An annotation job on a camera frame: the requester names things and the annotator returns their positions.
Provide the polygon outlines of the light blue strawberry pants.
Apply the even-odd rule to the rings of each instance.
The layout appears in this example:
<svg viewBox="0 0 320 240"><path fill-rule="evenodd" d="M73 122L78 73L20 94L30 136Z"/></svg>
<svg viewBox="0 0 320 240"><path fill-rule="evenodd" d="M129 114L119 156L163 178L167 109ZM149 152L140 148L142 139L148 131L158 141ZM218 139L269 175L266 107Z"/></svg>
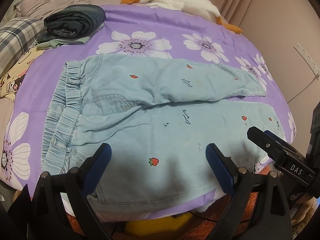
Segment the light blue strawberry pants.
<svg viewBox="0 0 320 240"><path fill-rule="evenodd" d="M206 160L214 143L236 165L266 153L247 139L255 126L284 138L257 78L223 64L100 54L67 61L49 104L42 169L61 174L101 144L112 158L88 200L98 213L151 213L221 188Z"/></svg>

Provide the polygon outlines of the yellow cartoon print cloth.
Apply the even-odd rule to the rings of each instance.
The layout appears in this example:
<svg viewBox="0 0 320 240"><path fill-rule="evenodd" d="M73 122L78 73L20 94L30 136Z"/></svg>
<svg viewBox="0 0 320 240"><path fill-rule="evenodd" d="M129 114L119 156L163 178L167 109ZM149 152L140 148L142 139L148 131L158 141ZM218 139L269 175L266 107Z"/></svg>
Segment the yellow cartoon print cloth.
<svg viewBox="0 0 320 240"><path fill-rule="evenodd" d="M30 48L24 53L13 67L1 78L1 98L15 101L16 93L20 88L24 77L32 63L42 54L44 50Z"/></svg>

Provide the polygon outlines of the folded green garment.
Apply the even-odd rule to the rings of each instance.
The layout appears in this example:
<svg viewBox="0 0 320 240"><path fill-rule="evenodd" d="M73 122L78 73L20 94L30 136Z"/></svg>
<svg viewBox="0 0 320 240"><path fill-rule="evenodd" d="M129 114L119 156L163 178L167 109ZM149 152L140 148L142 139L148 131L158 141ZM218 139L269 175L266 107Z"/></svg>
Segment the folded green garment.
<svg viewBox="0 0 320 240"><path fill-rule="evenodd" d="M46 49L58 48L60 46L65 46L69 44L86 44L91 39L91 37L103 27L104 27L104 24L102 23L101 25L99 25L99 27L97 27L97 29L95 29L95 31L90 33L88 36L85 36L82 38L55 38L50 41L46 41L42 43L36 42L35 48L39 50L46 50Z"/></svg>

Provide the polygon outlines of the white goose plush toy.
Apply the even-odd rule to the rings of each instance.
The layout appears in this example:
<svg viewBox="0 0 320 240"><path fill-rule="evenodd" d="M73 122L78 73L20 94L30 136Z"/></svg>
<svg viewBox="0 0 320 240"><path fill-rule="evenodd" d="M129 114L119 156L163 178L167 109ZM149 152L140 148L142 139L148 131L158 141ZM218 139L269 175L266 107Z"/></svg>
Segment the white goose plush toy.
<svg viewBox="0 0 320 240"><path fill-rule="evenodd" d="M215 22L236 34L242 33L239 27L223 20L218 8L209 0L121 0L120 2L121 4L155 5L169 10L182 11Z"/></svg>

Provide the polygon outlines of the purple floral bed sheet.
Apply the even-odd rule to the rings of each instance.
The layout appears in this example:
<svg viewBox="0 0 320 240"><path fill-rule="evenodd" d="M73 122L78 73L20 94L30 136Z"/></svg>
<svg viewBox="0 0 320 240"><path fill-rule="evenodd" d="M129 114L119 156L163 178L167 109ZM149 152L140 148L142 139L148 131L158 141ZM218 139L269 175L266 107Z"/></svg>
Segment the purple floral bed sheet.
<svg viewBox="0 0 320 240"><path fill-rule="evenodd" d="M261 52L242 35L208 22L199 16L161 9L156 6L139 8L130 5L104 6L107 19L86 44L69 44L44 50L29 67L16 93L15 101L1 99L1 137L13 133L16 116L28 116L25 131L16 146L27 143L29 175L20 176L13 169L1 170L1 182L20 190L28 185L35 190L40 174L40 144L44 118L63 64L81 60L96 53L127 53L161 59L188 59L202 63L224 63L248 70L266 90L265 97L250 97L273 107L277 126L285 140L292 142L296 125L289 106L274 81Z"/></svg>

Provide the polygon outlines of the grey plaid pillow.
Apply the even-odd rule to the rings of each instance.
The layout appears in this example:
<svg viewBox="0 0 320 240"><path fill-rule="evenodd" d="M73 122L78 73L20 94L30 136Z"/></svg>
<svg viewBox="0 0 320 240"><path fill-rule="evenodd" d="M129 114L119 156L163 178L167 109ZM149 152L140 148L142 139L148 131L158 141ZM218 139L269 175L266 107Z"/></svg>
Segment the grey plaid pillow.
<svg viewBox="0 0 320 240"><path fill-rule="evenodd" d="M43 20L17 17L1 27L1 77L45 31Z"/></svg>

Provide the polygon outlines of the folded dark denim jeans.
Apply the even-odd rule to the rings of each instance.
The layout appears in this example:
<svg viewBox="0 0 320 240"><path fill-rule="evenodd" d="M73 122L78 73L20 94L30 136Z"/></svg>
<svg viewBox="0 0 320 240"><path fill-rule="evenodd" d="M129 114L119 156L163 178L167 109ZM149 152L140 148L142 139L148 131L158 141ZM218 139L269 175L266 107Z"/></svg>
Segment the folded dark denim jeans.
<svg viewBox="0 0 320 240"><path fill-rule="evenodd" d="M105 12L100 6L70 5L44 19L45 39L88 36L101 26L105 17Z"/></svg>

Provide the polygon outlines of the white wall power strip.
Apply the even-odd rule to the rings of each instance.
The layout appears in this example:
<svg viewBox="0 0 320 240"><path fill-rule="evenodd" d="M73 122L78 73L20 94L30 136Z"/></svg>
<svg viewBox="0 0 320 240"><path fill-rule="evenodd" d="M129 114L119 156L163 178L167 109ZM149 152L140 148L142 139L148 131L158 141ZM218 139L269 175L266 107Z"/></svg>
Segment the white wall power strip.
<svg viewBox="0 0 320 240"><path fill-rule="evenodd" d="M308 54L308 52L299 43L296 43L293 48L303 58L303 60L312 70L315 77L318 79L320 74L319 67L317 66L315 61L311 58L311 56Z"/></svg>

